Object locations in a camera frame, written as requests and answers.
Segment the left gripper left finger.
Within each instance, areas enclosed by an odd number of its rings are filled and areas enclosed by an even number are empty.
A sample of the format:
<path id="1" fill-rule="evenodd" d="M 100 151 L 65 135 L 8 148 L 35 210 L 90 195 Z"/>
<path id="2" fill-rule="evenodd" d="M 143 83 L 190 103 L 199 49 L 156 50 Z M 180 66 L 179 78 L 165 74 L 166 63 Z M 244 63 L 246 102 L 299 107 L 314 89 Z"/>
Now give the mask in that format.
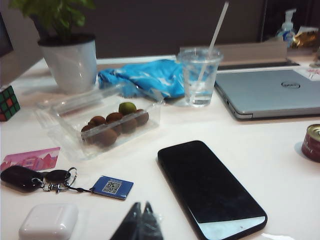
<path id="1" fill-rule="evenodd" d="M 138 226 L 141 219 L 141 214 L 141 203 L 135 202 L 110 239 L 137 240 Z"/>

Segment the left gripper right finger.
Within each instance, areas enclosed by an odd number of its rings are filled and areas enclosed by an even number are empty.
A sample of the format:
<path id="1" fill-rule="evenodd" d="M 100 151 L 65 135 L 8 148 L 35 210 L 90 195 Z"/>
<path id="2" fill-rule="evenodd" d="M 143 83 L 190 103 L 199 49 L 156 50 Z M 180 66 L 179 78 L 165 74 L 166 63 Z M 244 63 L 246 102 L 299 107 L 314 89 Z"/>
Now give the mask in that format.
<path id="1" fill-rule="evenodd" d="M 163 240 L 160 225 L 156 219 L 152 206 L 146 202 L 141 216 L 141 239 L 142 240 Z"/>

